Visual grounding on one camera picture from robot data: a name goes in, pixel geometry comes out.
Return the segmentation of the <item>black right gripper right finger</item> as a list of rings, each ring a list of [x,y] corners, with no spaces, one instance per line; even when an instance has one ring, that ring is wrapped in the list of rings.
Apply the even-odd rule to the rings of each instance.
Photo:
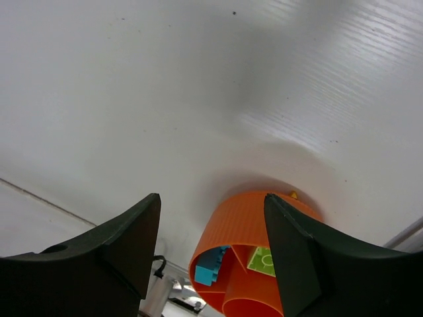
[[[284,316],[421,316],[422,253],[376,246],[268,194],[264,216]]]

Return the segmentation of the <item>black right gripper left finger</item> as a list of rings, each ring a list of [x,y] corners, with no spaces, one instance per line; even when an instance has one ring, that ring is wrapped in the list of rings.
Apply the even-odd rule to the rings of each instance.
[[[2,316],[137,316],[161,214],[159,194],[70,240],[1,258]]]

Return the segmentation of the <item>lime green lego brick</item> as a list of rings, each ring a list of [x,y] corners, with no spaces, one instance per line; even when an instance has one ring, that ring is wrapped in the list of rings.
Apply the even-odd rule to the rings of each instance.
[[[270,249],[259,246],[255,247],[247,262],[247,269],[275,277],[276,274]]]

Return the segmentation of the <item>teal lego brick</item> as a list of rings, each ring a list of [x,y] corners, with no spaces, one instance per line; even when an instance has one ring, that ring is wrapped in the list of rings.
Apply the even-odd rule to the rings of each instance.
[[[218,246],[198,256],[194,270],[194,281],[205,286],[212,286],[217,281],[223,257],[230,246]]]

